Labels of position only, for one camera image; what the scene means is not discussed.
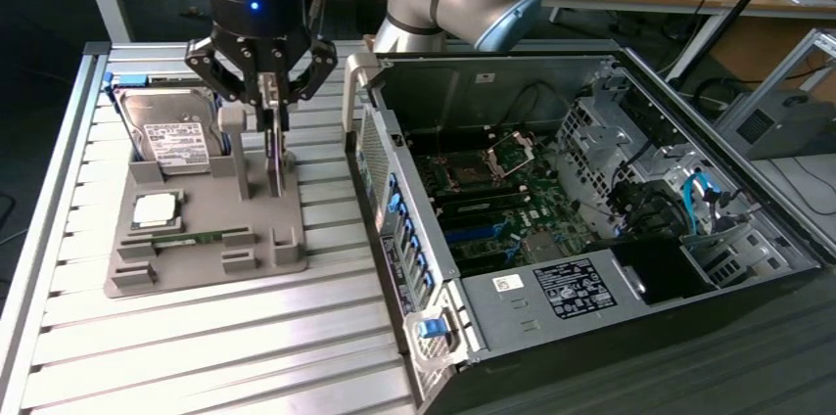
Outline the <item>green graphics card black shroud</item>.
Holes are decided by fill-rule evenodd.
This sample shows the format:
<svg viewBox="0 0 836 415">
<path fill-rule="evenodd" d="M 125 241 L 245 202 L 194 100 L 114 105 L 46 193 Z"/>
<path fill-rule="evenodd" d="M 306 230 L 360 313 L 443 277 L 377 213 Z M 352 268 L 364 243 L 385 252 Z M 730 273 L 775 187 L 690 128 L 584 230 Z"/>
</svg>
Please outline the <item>green graphics card black shroud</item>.
<svg viewBox="0 0 836 415">
<path fill-rule="evenodd" d="M 286 106 L 280 98 L 276 76 L 264 72 L 260 74 L 260 88 L 262 95 L 262 121 L 266 137 L 268 175 L 270 195 L 280 198 L 285 192 L 285 140 L 284 131 L 288 122 Z"/>
</svg>

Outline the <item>hard disk with blue carrier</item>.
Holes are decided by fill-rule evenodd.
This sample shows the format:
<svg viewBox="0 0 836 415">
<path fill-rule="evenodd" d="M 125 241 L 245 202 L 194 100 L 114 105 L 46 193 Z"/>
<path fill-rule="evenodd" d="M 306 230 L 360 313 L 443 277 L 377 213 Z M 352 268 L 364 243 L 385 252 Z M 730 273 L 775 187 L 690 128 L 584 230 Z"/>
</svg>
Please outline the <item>hard disk with blue carrier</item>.
<svg viewBox="0 0 836 415">
<path fill-rule="evenodd" d="M 210 160 L 226 154 L 214 92 L 184 79 L 146 74 L 119 76 L 106 86 L 134 145 L 135 159 L 154 161 L 166 175 L 210 171 Z"/>
</svg>

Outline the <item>open black PC case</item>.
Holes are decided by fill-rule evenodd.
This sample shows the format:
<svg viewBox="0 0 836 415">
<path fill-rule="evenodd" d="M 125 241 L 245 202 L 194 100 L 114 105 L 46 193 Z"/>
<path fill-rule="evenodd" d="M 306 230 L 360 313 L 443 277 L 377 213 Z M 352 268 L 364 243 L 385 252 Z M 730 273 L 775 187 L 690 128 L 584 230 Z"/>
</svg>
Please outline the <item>open black PC case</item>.
<svg viewBox="0 0 836 415">
<path fill-rule="evenodd" d="M 361 209 L 383 270 L 420 415 L 465 415 L 568 377 L 708 333 L 796 289 L 836 243 L 817 229 L 628 49 L 606 42 L 516 53 L 373 54 L 346 78 L 364 113 L 346 126 Z M 567 188 L 559 131 L 577 97 L 647 139 L 628 160 L 639 181 L 599 203 Z M 682 241 L 712 291 L 650 314 L 517 352 L 489 353 L 459 267 L 411 154 L 416 135 L 531 132 L 599 234 L 580 254 L 651 237 Z M 448 334 L 423 339 L 419 323 Z"/>
</svg>

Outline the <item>grey plastic parts rack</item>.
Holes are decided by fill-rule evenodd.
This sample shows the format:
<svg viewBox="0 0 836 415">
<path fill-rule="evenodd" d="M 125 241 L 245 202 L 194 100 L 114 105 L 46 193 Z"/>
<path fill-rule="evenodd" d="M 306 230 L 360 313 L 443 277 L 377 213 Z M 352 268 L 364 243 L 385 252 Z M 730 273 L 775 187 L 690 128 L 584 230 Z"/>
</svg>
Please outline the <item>grey plastic parts rack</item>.
<svg viewBox="0 0 836 415">
<path fill-rule="evenodd" d="M 220 130 L 230 153 L 210 160 L 206 173 L 166 175 L 151 161 L 129 165 L 103 292 L 111 299 L 169 293 L 210 285 L 298 273 L 308 269 L 306 237 L 294 154 L 285 150 L 285 192 L 270 195 L 266 148 L 245 148 L 248 115 L 241 107 L 220 111 Z M 135 228 L 137 198 L 178 197 L 174 220 Z M 155 236 L 220 232 L 205 245 L 158 248 Z"/>
</svg>

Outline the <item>silver CPU chip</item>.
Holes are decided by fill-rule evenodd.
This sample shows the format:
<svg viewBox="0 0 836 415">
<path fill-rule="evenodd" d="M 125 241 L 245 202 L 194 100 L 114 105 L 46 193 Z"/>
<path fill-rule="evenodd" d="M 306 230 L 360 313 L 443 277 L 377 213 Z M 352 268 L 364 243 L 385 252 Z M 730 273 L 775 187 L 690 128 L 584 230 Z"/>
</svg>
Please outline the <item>silver CPU chip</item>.
<svg viewBox="0 0 836 415">
<path fill-rule="evenodd" d="M 137 198 L 133 226 L 150 228 L 167 225 L 176 218 L 178 197 L 172 193 L 147 194 Z"/>
</svg>

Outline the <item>green RAM stick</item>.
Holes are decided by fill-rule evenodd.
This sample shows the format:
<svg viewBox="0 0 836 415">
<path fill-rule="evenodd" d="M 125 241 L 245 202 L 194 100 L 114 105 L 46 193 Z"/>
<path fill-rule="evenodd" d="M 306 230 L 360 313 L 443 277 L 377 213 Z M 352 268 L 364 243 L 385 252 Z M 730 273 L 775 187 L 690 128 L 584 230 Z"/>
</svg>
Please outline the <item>green RAM stick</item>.
<svg viewBox="0 0 836 415">
<path fill-rule="evenodd" d="M 158 248 L 182 247 L 213 244 L 222 240 L 220 232 L 204 232 L 193 234 L 176 234 L 169 236 L 155 236 L 151 243 Z"/>
</svg>

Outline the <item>metal socket cover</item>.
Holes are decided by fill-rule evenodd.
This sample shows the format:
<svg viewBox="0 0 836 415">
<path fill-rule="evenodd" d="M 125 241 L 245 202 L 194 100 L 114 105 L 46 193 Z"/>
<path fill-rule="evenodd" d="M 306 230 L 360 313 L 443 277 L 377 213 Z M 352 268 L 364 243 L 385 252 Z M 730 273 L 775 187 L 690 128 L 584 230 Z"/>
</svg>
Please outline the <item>metal socket cover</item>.
<svg viewBox="0 0 836 415">
<path fill-rule="evenodd" d="M 513 131 L 488 149 L 487 160 L 495 175 L 509 177 L 535 160 L 533 142 L 520 131 Z"/>
</svg>

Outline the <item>black RAM stick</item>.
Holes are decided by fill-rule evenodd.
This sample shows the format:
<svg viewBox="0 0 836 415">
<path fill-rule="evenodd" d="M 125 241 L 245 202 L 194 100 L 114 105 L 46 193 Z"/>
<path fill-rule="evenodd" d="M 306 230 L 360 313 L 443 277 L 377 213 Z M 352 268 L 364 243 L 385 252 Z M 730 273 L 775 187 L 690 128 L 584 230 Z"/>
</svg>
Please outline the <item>black RAM stick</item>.
<svg viewBox="0 0 836 415">
<path fill-rule="evenodd" d="M 523 208 L 529 201 L 531 195 L 524 192 L 477 193 L 476 195 L 455 195 L 444 199 L 437 198 L 435 207 L 439 217 L 455 217 L 472 213 Z"/>
</svg>

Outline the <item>blue expansion slot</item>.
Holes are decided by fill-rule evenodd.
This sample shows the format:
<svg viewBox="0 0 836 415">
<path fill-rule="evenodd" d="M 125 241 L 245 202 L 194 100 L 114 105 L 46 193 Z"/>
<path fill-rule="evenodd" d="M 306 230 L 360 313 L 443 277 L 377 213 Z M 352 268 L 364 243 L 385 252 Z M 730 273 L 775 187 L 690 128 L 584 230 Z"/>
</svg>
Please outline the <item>blue expansion slot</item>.
<svg viewBox="0 0 836 415">
<path fill-rule="evenodd" d="M 445 238 L 449 244 L 484 239 L 496 239 L 500 236 L 504 227 L 503 223 L 471 226 L 447 231 Z"/>
</svg>

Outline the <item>green motherboard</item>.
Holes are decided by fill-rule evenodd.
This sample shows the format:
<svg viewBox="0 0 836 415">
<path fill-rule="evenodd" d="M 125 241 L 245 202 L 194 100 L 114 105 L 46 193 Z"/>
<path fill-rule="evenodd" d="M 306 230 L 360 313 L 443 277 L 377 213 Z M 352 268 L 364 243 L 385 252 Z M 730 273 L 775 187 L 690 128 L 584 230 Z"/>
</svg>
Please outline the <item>green motherboard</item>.
<svg viewBox="0 0 836 415">
<path fill-rule="evenodd" d="M 520 131 L 533 142 L 535 160 L 509 177 L 501 185 L 452 189 L 440 163 L 449 153 L 481 151 L 488 149 L 513 131 Z M 549 150 L 537 142 L 535 135 L 525 130 L 496 130 L 485 132 L 457 132 L 453 134 L 416 135 L 408 139 L 411 154 L 419 169 L 432 210 L 439 219 L 444 235 L 449 230 L 499 224 L 505 226 L 496 239 L 449 244 L 448 248 L 460 274 L 464 277 L 488 274 L 535 264 L 529 261 L 523 248 L 523 239 L 539 231 L 555 235 L 565 257 L 580 254 L 585 247 L 599 239 L 599 234 L 580 214 L 580 204 L 568 196 L 560 183 L 557 169 L 551 165 Z M 455 217 L 439 217 L 435 201 L 455 195 L 477 193 L 524 192 L 531 195 L 525 207 L 496 212 L 472 213 Z"/>
</svg>

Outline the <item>metal disk bay cage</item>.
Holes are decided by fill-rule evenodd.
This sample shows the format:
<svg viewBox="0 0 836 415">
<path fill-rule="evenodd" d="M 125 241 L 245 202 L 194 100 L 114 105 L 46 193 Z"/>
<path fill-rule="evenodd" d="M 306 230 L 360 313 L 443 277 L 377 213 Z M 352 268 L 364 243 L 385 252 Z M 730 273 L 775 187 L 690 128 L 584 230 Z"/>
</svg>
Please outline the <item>metal disk bay cage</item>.
<svg viewBox="0 0 836 415">
<path fill-rule="evenodd" d="M 647 139 L 608 123 L 592 96 L 577 97 L 559 131 L 559 161 L 567 188 L 603 203 L 622 181 L 639 181 L 638 161 L 628 163 Z"/>
</svg>

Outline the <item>grey chipset heatsink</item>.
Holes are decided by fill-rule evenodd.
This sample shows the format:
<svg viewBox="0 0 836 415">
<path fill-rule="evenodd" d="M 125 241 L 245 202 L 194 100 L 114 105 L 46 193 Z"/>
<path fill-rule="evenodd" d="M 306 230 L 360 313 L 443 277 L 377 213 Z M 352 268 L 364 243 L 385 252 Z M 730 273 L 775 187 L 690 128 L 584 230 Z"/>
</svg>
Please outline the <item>grey chipset heatsink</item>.
<svg viewBox="0 0 836 415">
<path fill-rule="evenodd" d="M 555 235 L 548 231 L 539 231 L 528 235 L 523 239 L 521 244 L 532 263 L 547 262 L 565 257 Z"/>
</svg>

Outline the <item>black stand pole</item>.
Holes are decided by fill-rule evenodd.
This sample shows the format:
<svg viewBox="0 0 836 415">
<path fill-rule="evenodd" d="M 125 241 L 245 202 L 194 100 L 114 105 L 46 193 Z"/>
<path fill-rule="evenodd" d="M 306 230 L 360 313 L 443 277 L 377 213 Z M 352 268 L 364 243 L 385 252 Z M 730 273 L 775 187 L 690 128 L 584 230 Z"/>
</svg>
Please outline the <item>black stand pole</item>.
<svg viewBox="0 0 836 415">
<path fill-rule="evenodd" d="M 752 0 L 738 0 L 732 9 L 718 16 L 719 22 L 714 25 L 714 28 L 708 32 L 703 30 L 698 32 L 696 37 L 700 38 L 700 41 L 688 44 L 687 51 L 668 74 L 667 81 L 676 89 L 680 89 L 686 85 L 686 82 L 699 68 L 703 60 L 710 55 L 714 46 L 743 15 L 751 1 Z"/>
</svg>

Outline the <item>grey metal machine box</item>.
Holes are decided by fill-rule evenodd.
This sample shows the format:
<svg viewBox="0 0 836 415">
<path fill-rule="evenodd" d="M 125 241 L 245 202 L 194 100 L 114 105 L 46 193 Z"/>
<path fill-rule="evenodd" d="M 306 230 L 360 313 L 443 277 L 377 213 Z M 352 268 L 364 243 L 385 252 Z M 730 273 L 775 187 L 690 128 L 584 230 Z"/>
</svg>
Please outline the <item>grey metal machine box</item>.
<svg viewBox="0 0 836 415">
<path fill-rule="evenodd" d="M 799 89 L 764 94 L 750 106 L 744 94 L 718 121 L 718 132 L 751 161 L 806 156 L 836 125 L 836 104 Z"/>
</svg>

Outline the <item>black plastic air duct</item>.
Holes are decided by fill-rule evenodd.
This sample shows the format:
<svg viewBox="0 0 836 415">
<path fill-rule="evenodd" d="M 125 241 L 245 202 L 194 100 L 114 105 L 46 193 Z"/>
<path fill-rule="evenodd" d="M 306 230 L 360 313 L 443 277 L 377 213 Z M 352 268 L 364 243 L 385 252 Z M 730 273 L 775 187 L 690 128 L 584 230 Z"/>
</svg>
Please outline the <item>black plastic air duct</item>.
<svg viewBox="0 0 836 415">
<path fill-rule="evenodd" d="M 611 250 L 647 304 L 691 298 L 715 289 L 679 239 L 630 240 L 612 245 Z"/>
</svg>

